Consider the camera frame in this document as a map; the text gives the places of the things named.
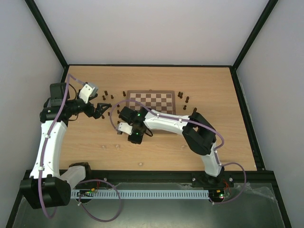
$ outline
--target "wooden table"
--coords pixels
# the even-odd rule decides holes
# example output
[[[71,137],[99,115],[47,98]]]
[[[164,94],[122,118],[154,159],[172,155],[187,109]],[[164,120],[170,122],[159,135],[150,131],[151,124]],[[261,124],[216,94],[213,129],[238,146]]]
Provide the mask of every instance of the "wooden table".
[[[69,73],[99,86],[94,104],[116,104],[125,99],[123,91],[127,90],[174,90],[176,114],[190,115],[196,107],[225,138],[224,147],[218,151],[222,163],[238,162],[247,171],[256,170],[229,68],[70,66]],[[81,88],[73,80],[71,84],[77,90]],[[109,93],[105,101],[104,90]],[[190,97],[187,110],[183,110],[185,99],[177,97],[179,91]],[[61,169],[87,161],[94,170],[204,170],[200,156],[188,148],[182,136],[159,134],[144,137],[141,145],[132,144],[126,134],[117,135],[107,113],[104,116],[105,119],[95,120],[80,114],[77,121],[69,122],[62,145]],[[113,120],[115,123],[119,120],[116,112]],[[225,169],[240,170],[236,165]]]

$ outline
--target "white wall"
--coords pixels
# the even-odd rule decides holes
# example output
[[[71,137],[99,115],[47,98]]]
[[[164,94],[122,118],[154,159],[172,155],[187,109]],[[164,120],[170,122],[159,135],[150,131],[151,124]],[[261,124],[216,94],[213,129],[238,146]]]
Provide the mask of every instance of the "white wall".
[[[304,1],[281,0],[238,75],[267,169],[274,170],[293,227],[304,212]]]
[[[232,65],[268,0],[36,0],[70,64]]]
[[[40,141],[39,113],[63,69],[23,0],[0,7],[0,227]]]

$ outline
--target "floor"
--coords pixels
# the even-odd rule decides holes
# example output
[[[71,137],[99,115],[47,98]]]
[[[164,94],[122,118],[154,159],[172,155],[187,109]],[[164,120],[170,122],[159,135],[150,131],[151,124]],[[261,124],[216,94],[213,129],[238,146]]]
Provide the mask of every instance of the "floor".
[[[123,91],[128,90],[174,90],[177,115],[190,115],[196,107],[225,138],[225,145],[218,151],[222,163],[238,162],[247,171],[256,170],[229,68],[70,66],[69,73],[98,85],[99,96],[94,104],[115,104],[125,99]],[[71,84],[77,90],[81,88],[73,80]],[[104,101],[105,90],[108,96]],[[179,91],[184,99],[177,97]],[[187,96],[189,103],[183,110]],[[117,135],[108,115],[104,116],[105,119],[95,120],[80,114],[77,121],[69,122],[62,145],[61,169],[75,162],[89,162],[94,170],[204,170],[200,156],[188,148],[182,136],[158,134],[144,137],[141,145],[132,144],[127,135]],[[113,120],[114,123],[119,120],[116,111]],[[225,169],[240,170],[234,165]]]

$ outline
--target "white cable tray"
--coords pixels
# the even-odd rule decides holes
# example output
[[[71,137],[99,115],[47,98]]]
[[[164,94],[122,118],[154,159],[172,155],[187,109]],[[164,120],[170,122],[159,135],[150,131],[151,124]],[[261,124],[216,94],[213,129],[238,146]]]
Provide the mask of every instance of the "white cable tray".
[[[194,199],[208,200],[208,190],[118,190],[122,199]],[[72,190],[71,199],[78,199],[80,190]],[[99,190],[82,199],[118,199],[115,190]]]

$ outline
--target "chessboard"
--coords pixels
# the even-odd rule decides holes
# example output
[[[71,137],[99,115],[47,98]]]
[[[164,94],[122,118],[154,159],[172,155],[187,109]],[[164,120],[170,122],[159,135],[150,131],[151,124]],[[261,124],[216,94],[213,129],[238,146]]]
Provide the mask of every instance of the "chessboard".
[[[175,92],[172,90],[128,90],[127,100],[135,100],[144,106],[161,113],[176,114]],[[127,102],[126,106],[132,110],[140,110],[141,106],[135,102]],[[154,130],[153,133],[171,133],[162,130]]]

